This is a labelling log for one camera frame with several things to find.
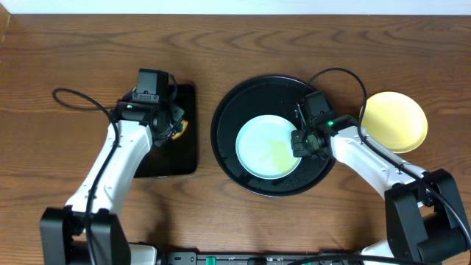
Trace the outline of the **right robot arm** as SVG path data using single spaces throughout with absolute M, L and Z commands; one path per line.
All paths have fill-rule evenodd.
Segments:
M 401 159 L 368 136 L 352 116 L 336 117 L 321 92 L 297 102 L 301 130 L 291 134 L 296 158 L 338 161 L 359 174 L 382 196 L 386 239 L 364 248 L 362 255 L 440 264 L 470 250 L 470 225 L 453 176 L 428 172 Z

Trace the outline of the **yellow green scrub sponge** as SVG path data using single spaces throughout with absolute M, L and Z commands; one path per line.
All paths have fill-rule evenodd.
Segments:
M 172 134 L 171 139 L 172 140 L 178 139 L 180 136 L 183 135 L 187 127 L 188 127 L 188 122 L 186 120 L 182 120 L 179 123 L 179 125 L 176 127 L 176 131 L 175 133 Z

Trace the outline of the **light blue plate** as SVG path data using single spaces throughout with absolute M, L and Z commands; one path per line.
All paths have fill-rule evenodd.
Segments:
M 296 127 L 287 119 L 262 115 L 250 119 L 239 130 L 235 153 L 250 174 L 276 180 L 291 174 L 301 159 L 293 155 L 291 133 Z

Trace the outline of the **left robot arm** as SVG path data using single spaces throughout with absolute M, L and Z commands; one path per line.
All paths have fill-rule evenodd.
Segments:
M 172 74 L 142 68 L 115 107 L 84 97 L 110 125 L 82 185 L 63 208 L 47 208 L 40 219 L 45 264 L 158 264 L 157 247 L 128 242 L 119 217 L 141 161 L 185 129 L 177 90 Z

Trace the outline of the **yellow plate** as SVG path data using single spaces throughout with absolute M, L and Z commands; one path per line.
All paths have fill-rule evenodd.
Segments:
M 393 153 L 416 149 L 428 134 L 425 112 L 411 97 L 381 92 L 368 98 L 362 127 Z

